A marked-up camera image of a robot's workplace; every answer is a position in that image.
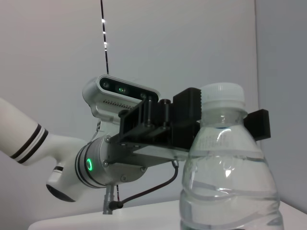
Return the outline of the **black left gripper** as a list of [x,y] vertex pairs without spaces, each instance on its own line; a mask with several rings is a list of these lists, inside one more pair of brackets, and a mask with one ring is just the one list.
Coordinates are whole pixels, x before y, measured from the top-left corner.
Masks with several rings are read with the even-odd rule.
[[119,133],[110,139],[113,159],[124,158],[148,146],[189,151],[200,129],[201,90],[187,88],[173,102],[145,99],[131,110],[122,110]]

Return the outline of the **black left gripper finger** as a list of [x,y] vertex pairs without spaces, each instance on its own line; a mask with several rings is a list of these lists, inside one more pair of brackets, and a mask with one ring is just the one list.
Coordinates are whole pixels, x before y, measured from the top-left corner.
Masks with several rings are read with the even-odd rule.
[[255,141],[271,138],[269,111],[265,109],[249,113],[244,118],[244,126]]

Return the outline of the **clear green-label water bottle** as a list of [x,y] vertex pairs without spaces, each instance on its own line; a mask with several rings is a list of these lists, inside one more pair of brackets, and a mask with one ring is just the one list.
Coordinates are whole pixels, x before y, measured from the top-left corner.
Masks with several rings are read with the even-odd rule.
[[243,88],[201,88],[201,121],[184,165],[180,230],[284,230],[273,175],[244,127]]

